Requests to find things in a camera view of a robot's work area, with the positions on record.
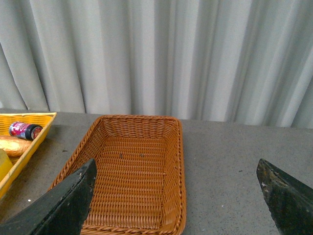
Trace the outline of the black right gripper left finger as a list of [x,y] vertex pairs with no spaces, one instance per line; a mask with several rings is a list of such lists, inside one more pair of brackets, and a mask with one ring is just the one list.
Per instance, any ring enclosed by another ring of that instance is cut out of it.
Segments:
[[90,211],[97,175],[87,161],[30,206],[0,225],[2,235],[78,235]]

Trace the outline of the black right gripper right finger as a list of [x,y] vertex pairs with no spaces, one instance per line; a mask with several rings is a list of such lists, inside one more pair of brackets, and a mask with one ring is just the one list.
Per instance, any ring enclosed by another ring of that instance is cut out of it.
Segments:
[[271,217],[281,235],[313,233],[313,189],[260,159],[256,175]]

